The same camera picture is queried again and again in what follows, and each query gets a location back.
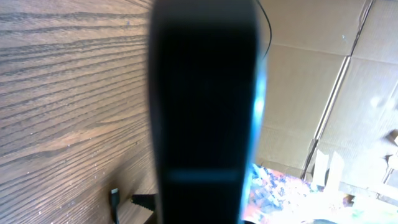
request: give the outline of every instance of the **torn cardboard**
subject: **torn cardboard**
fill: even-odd
[[[397,153],[387,138],[398,127],[397,36],[398,2],[375,1],[317,145],[342,156],[340,190],[348,194],[374,194],[388,170],[386,155]]]
[[[266,112],[256,162],[300,177],[298,174],[304,170],[368,2],[262,0],[261,3],[271,22],[273,40],[267,63]],[[264,43],[269,40],[264,18],[261,27]]]

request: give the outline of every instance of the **black wire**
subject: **black wire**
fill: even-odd
[[[261,5],[261,3],[260,3],[260,0],[256,0],[256,2],[257,2],[257,4],[260,6],[260,8],[261,8],[261,10],[262,10],[262,13],[264,13],[264,15],[265,15],[265,17],[266,17],[266,19],[267,19],[267,22],[268,22],[268,27],[269,27],[269,43],[268,43],[268,47],[267,47],[266,53],[264,54],[264,57],[262,58],[262,59],[265,59],[265,57],[266,57],[267,54],[268,54],[269,48],[271,47],[272,29],[271,29],[271,23],[269,22],[267,13],[266,13],[266,11],[264,10],[264,8],[262,7],[262,5]]]

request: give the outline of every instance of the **wooden table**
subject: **wooden table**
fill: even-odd
[[[155,192],[149,0],[0,0],[0,223],[121,223]]]

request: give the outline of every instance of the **black plug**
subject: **black plug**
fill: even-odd
[[[118,218],[118,205],[120,203],[119,189],[111,190],[111,194],[109,196],[109,202],[111,204],[113,222],[115,224],[119,224],[119,218]]]

